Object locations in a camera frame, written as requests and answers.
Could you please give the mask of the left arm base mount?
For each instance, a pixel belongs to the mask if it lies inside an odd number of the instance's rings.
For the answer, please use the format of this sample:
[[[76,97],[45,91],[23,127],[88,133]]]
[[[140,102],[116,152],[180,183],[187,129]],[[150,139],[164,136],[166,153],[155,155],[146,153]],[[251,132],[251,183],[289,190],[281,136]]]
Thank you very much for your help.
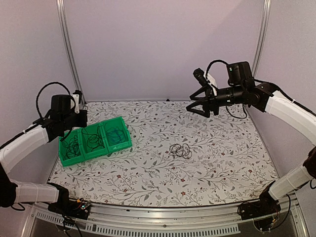
[[[68,189],[54,183],[47,183],[55,187],[58,193],[58,200],[48,204],[48,210],[61,215],[87,220],[90,212],[90,202],[82,198],[71,199]]]

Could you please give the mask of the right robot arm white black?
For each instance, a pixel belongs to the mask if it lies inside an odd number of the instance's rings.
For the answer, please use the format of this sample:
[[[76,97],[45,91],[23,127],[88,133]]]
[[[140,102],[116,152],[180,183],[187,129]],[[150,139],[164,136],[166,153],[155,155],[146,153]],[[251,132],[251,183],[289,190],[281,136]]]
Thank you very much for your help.
[[[247,105],[272,115],[305,136],[313,145],[316,143],[316,115],[286,95],[274,83],[254,78],[250,64],[246,61],[225,64],[228,72],[228,87],[219,89],[214,79],[208,78],[208,71],[197,68],[193,76],[201,85],[190,96],[192,104],[187,111],[209,118],[219,114],[220,107],[236,104]],[[286,194],[297,190],[316,177],[316,150],[312,149],[302,165],[289,171],[271,183],[260,194],[255,205],[259,215],[266,215],[275,202]]]

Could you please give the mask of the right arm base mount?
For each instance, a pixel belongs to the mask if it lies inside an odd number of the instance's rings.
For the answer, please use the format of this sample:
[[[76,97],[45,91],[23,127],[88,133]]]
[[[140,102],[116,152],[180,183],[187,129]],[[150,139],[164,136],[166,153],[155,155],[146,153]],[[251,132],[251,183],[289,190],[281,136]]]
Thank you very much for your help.
[[[278,200],[274,200],[268,190],[264,190],[259,195],[259,200],[254,202],[242,202],[237,213],[242,220],[253,219],[270,215],[268,218],[260,219],[254,222],[254,226],[261,232],[270,231],[279,218],[281,207]]]

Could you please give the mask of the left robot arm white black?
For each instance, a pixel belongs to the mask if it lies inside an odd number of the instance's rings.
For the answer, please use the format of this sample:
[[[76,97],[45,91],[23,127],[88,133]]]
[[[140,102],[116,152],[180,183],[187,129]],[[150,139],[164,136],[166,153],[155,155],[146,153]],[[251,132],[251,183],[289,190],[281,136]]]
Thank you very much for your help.
[[[53,204],[62,214],[70,214],[73,203],[69,191],[56,184],[34,184],[19,182],[8,177],[9,172],[22,159],[39,147],[56,138],[65,141],[74,128],[87,126],[87,110],[80,109],[82,92],[67,91],[64,95],[53,95],[46,115],[36,110],[39,118],[28,128],[2,144],[0,147],[0,205],[11,207],[16,203],[45,202]]]

